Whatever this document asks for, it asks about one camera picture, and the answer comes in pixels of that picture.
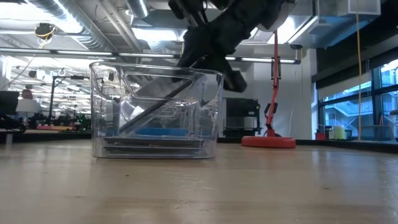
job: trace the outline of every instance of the wooden table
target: wooden table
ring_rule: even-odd
[[[0,145],[0,223],[398,223],[398,156],[218,146],[107,160],[88,140]]]

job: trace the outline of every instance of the clear plastic bin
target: clear plastic bin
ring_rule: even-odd
[[[90,68],[93,156],[214,157],[222,74],[129,63]]]

